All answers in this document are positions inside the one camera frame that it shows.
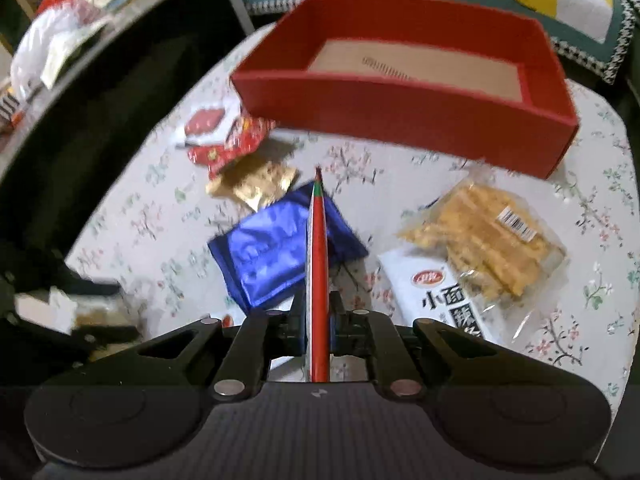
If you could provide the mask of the blue foil snack packet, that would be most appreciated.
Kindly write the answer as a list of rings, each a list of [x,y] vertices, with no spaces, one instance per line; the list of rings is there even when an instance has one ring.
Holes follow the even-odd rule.
[[[273,309],[303,286],[312,194],[308,181],[208,242],[228,295],[244,314]]]

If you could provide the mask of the white noodle snack packet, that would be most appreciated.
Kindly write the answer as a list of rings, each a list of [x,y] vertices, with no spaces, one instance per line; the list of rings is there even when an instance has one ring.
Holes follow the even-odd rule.
[[[494,344],[500,342],[444,257],[404,245],[378,256],[402,319],[431,318]]]

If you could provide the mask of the thin red snack packet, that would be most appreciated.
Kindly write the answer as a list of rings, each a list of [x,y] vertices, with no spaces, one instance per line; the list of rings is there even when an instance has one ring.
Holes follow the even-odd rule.
[[[306,252],[307,372],[310,382],[329,381],[330,303],[326,204],[320,167],[312,181]]]

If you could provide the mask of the gold foil snack packet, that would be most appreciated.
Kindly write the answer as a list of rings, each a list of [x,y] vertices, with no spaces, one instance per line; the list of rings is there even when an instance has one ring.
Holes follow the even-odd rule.
[[[231,198],[260,211],[285,196],[297,174],[294,167],[246,155],[211,178],[205,189],[209,196]]]

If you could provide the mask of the clear bag yellow crackers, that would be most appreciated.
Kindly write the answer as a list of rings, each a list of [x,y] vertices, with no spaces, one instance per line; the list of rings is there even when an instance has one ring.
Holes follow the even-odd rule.
[[[446,252],[488,306],[521,301],[559,270],[566,249],[521,197],[464,179],[406,224],[402,240]]]

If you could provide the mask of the red printed snack packet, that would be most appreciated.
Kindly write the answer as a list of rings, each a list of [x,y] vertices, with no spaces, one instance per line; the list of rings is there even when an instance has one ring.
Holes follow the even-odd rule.
[[[271,119],[241,115],[235,119],[224,144],[189,148],[186,156],[194,165],[206,167],[208,176],[215,179],[227,167],[254,153],[276,125]]]

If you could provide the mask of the white sausage packet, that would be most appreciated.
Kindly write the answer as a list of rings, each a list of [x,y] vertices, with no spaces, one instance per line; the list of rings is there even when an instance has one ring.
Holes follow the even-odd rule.
[[[170,142],[178,148],[224,145],[240,113],[238,104],[200,108],[184,124],[178,125]]]

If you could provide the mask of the red cardboard tray box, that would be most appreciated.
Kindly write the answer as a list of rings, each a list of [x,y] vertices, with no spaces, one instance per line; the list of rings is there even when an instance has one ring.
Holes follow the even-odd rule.
[[[304,0],[232,74],[291,129],[480,159],[544,179],[579,122],[541,24],[454,0]]]

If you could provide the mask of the black chair back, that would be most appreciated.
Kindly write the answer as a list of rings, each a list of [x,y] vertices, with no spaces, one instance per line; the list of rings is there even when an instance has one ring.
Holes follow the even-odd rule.
[[[242,41],[232,0],[132,0],[1,153],[1,274],[65,257],[146,135]]]

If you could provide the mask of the white red plastic bag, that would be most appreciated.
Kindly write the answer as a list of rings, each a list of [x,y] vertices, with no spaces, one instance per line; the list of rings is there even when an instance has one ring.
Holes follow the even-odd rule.
[[[51,90],[67,62],[111,17],[87,0],[42,0],[15,51],[11,87],[25,103],[40,87]]]

